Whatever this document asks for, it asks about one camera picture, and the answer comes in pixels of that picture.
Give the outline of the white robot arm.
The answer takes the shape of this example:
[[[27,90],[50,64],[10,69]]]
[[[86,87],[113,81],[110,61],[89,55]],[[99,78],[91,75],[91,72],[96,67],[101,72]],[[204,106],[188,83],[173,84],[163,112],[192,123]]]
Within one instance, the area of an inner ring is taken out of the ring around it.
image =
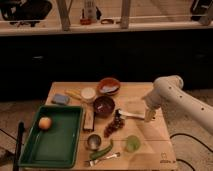
[[[153,89],[147,93],[145,102],[145,121],[150,122],[161,107],[163,100],[168,100],[185,110],[206,131],[213,135],[213,107],[185,93],[183,79],[178,75],[158,77],[153,82]]]

